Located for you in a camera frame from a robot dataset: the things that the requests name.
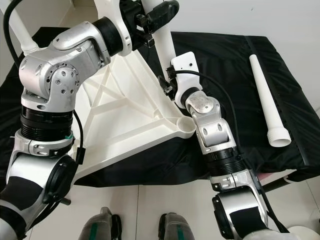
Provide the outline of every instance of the white pipe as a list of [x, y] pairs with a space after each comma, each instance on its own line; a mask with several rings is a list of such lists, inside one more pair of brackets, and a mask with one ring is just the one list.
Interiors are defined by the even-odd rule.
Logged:
[[[163, 0], [142, 0], [141, 2], [145, 13], [149, 13], [156, 6], [163, 3]], [[167, 74], [167, 68], [170, 67], [171, 60], [176, 57], [176, 51], [174, 42], [172, 41], [169, 25], [166, 24], [158, 29], [154, 34], [152, 34], [152, 37], [154, 39], [155, 49], [160, 60], [164, 78], [169, 82], [170, 80]]]
[[271, 95], [266, 78], [259, 64], [256, 55], [249, 57], [256, 88], [259, 93], [264, 118], [268, 127], [267, 137], [269, 144], [273, 147], [284, 147], [291, 143], [291, 138], [287, 129], [284, 128], [279, 116], [276, 104]]
[[[6, 9], [10, 3], [10, 0], [0, 0], [0, 9], [3, 14], [5, 14]], [[9, 24], [15, 36], [18, 38], [21, 44], [21, 49], [25, 56], [39, 50], [37, 43], [31, 38], [28, 30], [26, 29], [24, 23], [21, 21], [16, 10], [12, 11], [9, 19]]]

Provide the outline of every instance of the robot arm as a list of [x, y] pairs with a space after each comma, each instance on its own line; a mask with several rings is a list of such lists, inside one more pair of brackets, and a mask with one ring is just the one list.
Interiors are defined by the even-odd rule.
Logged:
[[[121, 11], [119, 0], [102, 3], [102, 8], [118, 13], [110, 15], [112, 21], [101, 17], [70, 28], [47, 48], [30, 53], [19, 66], [24, 86], [21, 129], [15, 133], [7, 186], [0, 195], [0, 239], [23, 239], [70, 190], [85, 154], [81, 147], [76, 160], [67, 154], [74, 143], [71, 125], [80, 85], [109, 64], [111, 56], [153, 46], [151, 32], [178, 12], [172, 8], [178, 6], [175, 1], [170, 9], [165, 2], [149, 14], [135, 1]], [[138, 30], [137, 24], [145, 31]]]
[[197, 75], [191, 75], [198, 72], [194, 54], [187, 52], [173, 58], [167, 72], [176, 91], [175, 103], [186, 108], [196, 125], [209, 180], [212, 189], [218, 192], [212, 203], [221, 235], [235, 240], [296, 240], [289, 232], [279, 233], [268, 228], [259, 180], [245, 166], [229, 124], [222, 118], [220, 103], [202, 91]]

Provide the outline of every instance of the white mount plate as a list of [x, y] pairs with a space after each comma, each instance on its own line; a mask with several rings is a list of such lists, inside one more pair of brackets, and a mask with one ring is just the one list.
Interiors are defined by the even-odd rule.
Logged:
[[[112, 57], [88, 78], [77, 93], [75, 110], [86, 152], [73, 182], [174, 137], [190, 138], [196, 130], [192, 118], [163, 93], [138, 51]], [[75, 119], [72, 131], [75, 158], [80, 142]]]

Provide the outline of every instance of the black cable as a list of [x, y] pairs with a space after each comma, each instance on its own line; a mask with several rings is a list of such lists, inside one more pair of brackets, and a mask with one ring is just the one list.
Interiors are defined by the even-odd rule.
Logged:
[[262, 195], [265, 206], [268, 210], [268, 212], [267, 212], [268, 216], [274, 221], [275, 225], [277, 226], [277, 228], [279, 229], [279, 231], [281, 233], [289, 233], [288, 229], [278, 220], [274, 210], [272, 209], [271, 204], [270, 204], [268, 197], [266, 195], [266, 192], [265, 192], [264, 188], [262, 187], [261, 182], [260, 182], [259, 178], [257, 177], [257, 174], [256, 174], [254, 168], [252, 167], [251, 163], [246, 158], [244, 158], [243, 160], [244, 160], [247, 168], [252, 170], [254, 176], [257, 179], [257, 182], [258, 182], [259, 188], [260, 188], [260, 193]]
[[178, 71], [173, 71], [174, 74], [193, 74], [193, 75], [198, 75], [200, 77], [203, 77], [205, 79], [208, 79], [211, 83], [213, 83], [214, 85], [216, 85], [220, 91], [226, 96], [229, 105], [231, 107], [231, 111], [232, 111], [232, 115], [233, 115], [233, 125], [234, 125], [234, 136], [235, 136], [235, 142], [237, 147], [240, 149], [241, 145], [240, 145], [240, 139], [239, 139], [239, 131], [238, 131], [238, 123], [237, 123], [237, 117], [236, 117], [236, 111], [235, 111], [235, 106], [229, 96], [229, 94], [227, 93], [227, 91], [225, 90], [225, 88], [215, 79], [213, 79], [210, 76], [207, 76], [203, 73], [197, 72], [197, 71], [191, 71], [191, 70], [178, 70]]
[[81, 124], [80, 118], [79, 118], [76, 110], [73, 110], [73, 114], [75, 116], [75, 119], [76, 119], [76, 121], [78, 123], [79, 130], [80, 130], [80, 146], [79, 147], [83, 148], [83, 146], [84, 146], [84, 130], [82, 128], [82, 124]]
[[44, 210], [40, 213], [39, 216], [36, 217], [36, 219], [33, 221], [33, 223], [30, 226], [30, 229], [33, 228], [35, 225], [40, 223], [42, 220], [44, 220], [46, 217], [48, 217], [59, 205], [60, 201], [57, 201], [55, 203], [49, 203]]
[[150, 58], [150, 47], [147, 47], [147, 54], [146, 54], [146, 58], [145, 58], [145, 62], [148, 64], [149, 63], [149, 58]]
[[4, 16], [3, 16], [3, 33], [4, 33], [4, 38], [6, 41], [6, 44], [8, 45], [8, 49], [11, 53], [11, 56], [14, 60], [14, 64], [16, 65], [16, 67], [19, 69], [20, 66], [20, 61], [19, 61], [19, 57], [15, 51], [15, 47], [12, 43], [11, 37], [10, 37], [10, 32], [9, 32], [9, 20], [10, 20], [10, 16], [11, 13], [13, 12], [13, 10], [15, 9], [15, 7], [21, 2], [22, 0], [13, 0], [9, 6], [7, 7], [7, 9], [4, 12]]

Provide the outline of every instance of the floor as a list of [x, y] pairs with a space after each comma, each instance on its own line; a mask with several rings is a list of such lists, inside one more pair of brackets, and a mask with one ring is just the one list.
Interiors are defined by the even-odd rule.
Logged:
[[[78, 0], [62, 20], [72, 27], [83, 20], [93, 22], [97, 10], [91, 1]], [[279, 220], [286, 226], [305, 226], [320, 234], [320, 176], [289, 184], [267, 193]], [[43, 222], [31, 229], [27, 240], [78, 239], [86, 221], [109, 207], [122, 221], [123, 240], [158, 239], [161, 214], [176, 212], [189, 222], [197, 240], [222, 240], [214, 217], [215, 193], [206, 180], [175, 186], [120, 186], [93, 188], [74, 186], [70, 206], [60, 204]]]

